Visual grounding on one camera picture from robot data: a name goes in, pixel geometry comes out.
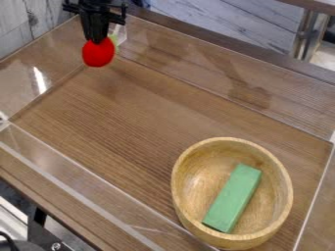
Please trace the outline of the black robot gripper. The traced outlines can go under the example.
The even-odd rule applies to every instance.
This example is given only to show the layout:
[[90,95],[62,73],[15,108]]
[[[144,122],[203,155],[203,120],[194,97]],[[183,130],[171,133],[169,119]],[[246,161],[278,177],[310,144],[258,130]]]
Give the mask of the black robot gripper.
[[126,0],[63,0],[63,10],[80,16],[86,38],[95,44],[107,37],[108,23],[126,25]]

